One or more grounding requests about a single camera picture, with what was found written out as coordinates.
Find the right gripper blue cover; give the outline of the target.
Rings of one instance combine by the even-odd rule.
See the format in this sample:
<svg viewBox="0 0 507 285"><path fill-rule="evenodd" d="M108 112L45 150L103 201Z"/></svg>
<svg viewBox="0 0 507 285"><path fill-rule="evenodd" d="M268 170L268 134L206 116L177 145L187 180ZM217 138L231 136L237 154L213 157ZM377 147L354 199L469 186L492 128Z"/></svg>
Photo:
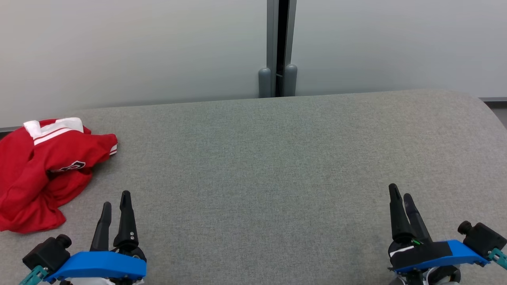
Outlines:
<svg viewBox="0 0 507 285"><path fill-rule="evenodd" d="M396 274L395 281L402 285L459 285L462 264L483 267L490 263L461 241L432 242L412 196L406 193L402 199L394 183L388 186L388 190L393 241L412 242L415 236L419 241L389 253L389 270Z"/></svg>

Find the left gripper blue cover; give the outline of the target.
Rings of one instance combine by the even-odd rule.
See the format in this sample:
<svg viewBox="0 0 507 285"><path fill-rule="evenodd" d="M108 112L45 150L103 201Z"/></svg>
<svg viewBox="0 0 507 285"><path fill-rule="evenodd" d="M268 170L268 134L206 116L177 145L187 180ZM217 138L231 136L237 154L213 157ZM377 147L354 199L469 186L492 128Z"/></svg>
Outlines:
<svg viewBox="0 0 507 285"><path fill-rule="evenodd" d="M81 251L71 257L44 280L70 278L126 279L133 283L147 275L147 260L138 248L137 225L131 193L122 192L120 199L119 230L114 238L114 251L109 251L109 226L112 221L112 205L104 202L97 222L90 251Z"/></svg>

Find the red shorts with white stripe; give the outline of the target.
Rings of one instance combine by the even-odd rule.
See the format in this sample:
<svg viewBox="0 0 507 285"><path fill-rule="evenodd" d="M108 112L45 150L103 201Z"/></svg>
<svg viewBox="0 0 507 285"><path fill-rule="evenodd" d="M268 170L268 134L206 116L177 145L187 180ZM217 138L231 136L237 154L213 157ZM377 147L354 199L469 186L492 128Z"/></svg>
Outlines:
<svg viewBox="0 0 507 285"><path fill-rule="evenodd" d="M24 127L0 139L0 232L48 231L66 221L59 208L82 193L92 169L58 172L51 158L61 155L38 153Z"/></svg>

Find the grey rounded post foot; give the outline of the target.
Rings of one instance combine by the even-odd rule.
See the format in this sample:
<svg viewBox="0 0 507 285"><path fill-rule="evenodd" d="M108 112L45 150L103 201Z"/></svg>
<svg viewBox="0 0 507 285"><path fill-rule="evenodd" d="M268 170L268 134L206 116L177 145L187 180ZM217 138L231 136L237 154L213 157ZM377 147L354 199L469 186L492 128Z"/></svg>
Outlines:
<svg viewBox="0 0 507 285"><path fill-rule="evenodd" d="M259 98L272 97L271 85L271 70L267 67L260 69L258 72Z"/></svg>
<svg viewBox="0 0 507 285"><path fill-rule="evenodd" d="M297 83L297 66L294 64L289 64L284 67L284 76L283 76L283 93L282 96L295 96L295 89Z"/></svg>

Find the grey partition post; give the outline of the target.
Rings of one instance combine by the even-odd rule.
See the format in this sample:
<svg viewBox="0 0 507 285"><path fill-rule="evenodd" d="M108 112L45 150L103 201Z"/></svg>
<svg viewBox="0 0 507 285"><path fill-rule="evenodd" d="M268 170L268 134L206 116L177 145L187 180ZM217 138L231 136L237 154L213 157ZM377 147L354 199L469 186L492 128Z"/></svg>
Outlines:
<svg viewBox="0 0 507 285"><path fill-rule="evenodd" d="M297 0L267 0L267 60L272 97L284 97L284 67L292 64Z"/></svg>

